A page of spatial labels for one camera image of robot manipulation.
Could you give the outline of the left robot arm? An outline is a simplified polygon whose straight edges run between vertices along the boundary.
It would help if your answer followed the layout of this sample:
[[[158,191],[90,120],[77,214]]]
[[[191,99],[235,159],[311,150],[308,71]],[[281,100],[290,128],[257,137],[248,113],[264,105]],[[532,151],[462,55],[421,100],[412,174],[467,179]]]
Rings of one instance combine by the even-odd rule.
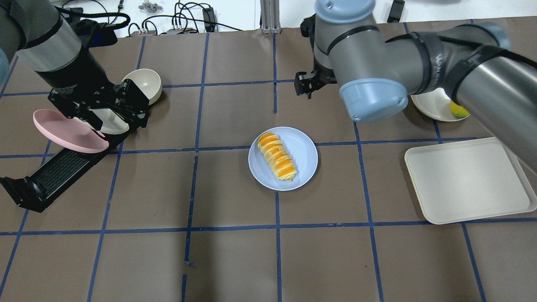
[[[78,118],[94,130],[104,119],[96,113],[109,109],[130,128],[145,128],[149,99],[132,81],[114,84],[89,52],[100,31],[112,27],[94,21],[98,14],[82,14],[70,25],[47,0],[2,0],[1,54],[8,62],[17,55],[52,88],[48,99],[65,118]]]

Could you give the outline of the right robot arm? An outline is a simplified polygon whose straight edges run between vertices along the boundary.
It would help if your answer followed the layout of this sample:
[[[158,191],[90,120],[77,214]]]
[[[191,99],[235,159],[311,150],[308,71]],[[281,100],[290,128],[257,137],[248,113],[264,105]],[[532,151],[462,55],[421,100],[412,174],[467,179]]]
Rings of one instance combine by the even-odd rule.
[[[314,53],[311,73],[298,72],[298,95],[326,84],[355,122],[401,112],[410,95],[442,88],[532,171],[537,164],[536,62],[511,50],[497,23],[441,32],[410,32],[385,41],[373,0],[317,0],[301,25]]]

